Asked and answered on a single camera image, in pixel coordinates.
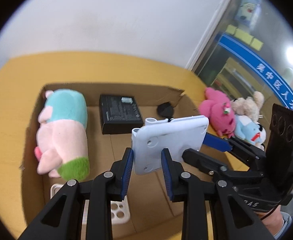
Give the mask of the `person's right hand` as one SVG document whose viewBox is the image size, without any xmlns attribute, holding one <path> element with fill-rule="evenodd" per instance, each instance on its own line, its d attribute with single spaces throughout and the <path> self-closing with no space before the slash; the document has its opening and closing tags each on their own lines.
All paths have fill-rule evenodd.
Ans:
<svg viewBox="0 0 293 240">
<path fill-rule="evenodd" d="M 281 206 L 279 205 L 273 212 L 256 212 L 256 215 L 261 219 L 264 226 L 273 236 L 275 236 L 281 230 L 284 224 L 283 215 L 281 214 L 280 209 Z"/>
</svg>

